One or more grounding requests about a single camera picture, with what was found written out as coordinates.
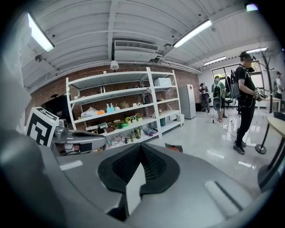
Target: plastic bottle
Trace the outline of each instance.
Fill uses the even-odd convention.
[[[107,112],[111,112],[111,108],[109,107],[109,104],[107,104]]]
[[[141,136],[143,136],[144,133],[143,133],[143,127],[142,126],[140,126],[140,131],[141,131]]]
[[[111,112],[114,112],[114,111],[115,111],[115,108],[114,108],[114,106],[112,105],[112,103],[110,104],[110,110],[111,110]]]

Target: window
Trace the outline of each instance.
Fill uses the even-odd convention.
[[[238,66],[239,66],[239,64],[236,64],[236,65],[231,65],[231,66],[222,67],[219,69],[212,70],[213,77],[215,79],[215,76],[219,76],[220,81],[225,84],[226,76],[230,77],[232,71],[235,71]],[[259,87],[261,89],[264,89],[263,76],[262,76],[262,72],[261,72],[259,62],[258,61],[252,62],[251,67],[255,70],[254,72],[252,72],[250,74],[255,87]]]

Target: ceiling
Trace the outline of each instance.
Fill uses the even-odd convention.
[[[22,49],[24,85],[30,92],[71,67],[107,65],[114,57],[126,61],[114,51],[115,40],[157,45],[159,63],[190,70],[219,53],[275,40],[258,12],[246,12],[240,0],[48,0],[37,1],[30,12],[55,45],[47,53],[31,38]],[[178,49],[167,47],[205,19],[213,26]],[[128,52],[133,61],[142,61]],[[34,61],[38,54],[41,63]]]

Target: white container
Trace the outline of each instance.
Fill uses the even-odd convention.
[[[184,125],[184,115],[176,115],[177,121],[181,123],[181,125]]]
[[[158,78],[154,82],[155,86],[171,86],[170,78]]]

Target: man in black clothes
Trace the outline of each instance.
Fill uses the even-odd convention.
[[[205,85],[203,83],[201,83],[201,89],[200,89],[200,94],[202,95],[202,105],[203,105],[203,111],[206,111],[206,106],[207,106],[207,110],[208,113],[210,112],[210,107],[209,107],[209,90],[207,89],[207,87],[205,87]]]
[[[257,97],[254,93],[255,85],[247,70],[247,68],[251,66],[251,62],[250,55],[246,52],[242,52],[240,54],[240,65],[237,67],[235,73],[240,89],[239,106],[241,112],[241,124],[233,148],[242,155],[245,153],[243,147],[246,146],[242,141],[242,138],[249,130],[255,109],[255,98]]]

